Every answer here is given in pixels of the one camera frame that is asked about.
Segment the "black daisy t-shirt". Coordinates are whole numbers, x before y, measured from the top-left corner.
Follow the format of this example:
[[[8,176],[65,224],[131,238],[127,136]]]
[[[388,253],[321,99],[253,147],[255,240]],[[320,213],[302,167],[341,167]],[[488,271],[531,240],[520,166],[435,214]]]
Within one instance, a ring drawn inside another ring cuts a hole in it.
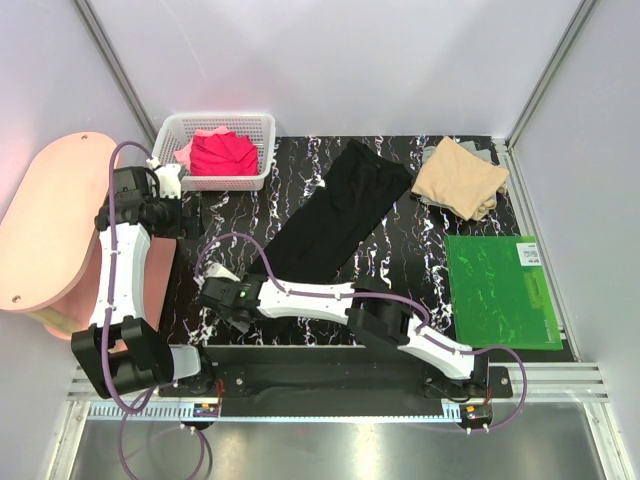
[[[280,280],[326,284],[378,226],[412,176],[351,140],[304,205],[264,248]]]

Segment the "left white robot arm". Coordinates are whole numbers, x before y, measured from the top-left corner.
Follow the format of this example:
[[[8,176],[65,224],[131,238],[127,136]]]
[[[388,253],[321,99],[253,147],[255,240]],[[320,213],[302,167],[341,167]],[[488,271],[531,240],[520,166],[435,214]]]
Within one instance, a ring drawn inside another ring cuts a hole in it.
[[[200,233],[182,214],[182,168],[150,160],[113,171],[95,218],[101,248],[100,280],[87,329],[71,337],[71,350],[103,399],[181,381],[196,396],[215,386],[216,372],[197,348],[170,345],[149,324],[145,265],[153,238]]]

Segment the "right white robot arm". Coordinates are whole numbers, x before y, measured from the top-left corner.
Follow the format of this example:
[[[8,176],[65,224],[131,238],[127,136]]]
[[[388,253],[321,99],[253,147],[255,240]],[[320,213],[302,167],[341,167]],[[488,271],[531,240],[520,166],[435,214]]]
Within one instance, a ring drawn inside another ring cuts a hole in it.
[[[241,280],[208,277],[199,298],[221,318],[248,326],[258,321],[305,317],[347,327],[363,346],[402,352],[437,369],[444,396],[485,396],[488,360],[429,326],[418,303],[371,283],[303,284],[263,275]]]

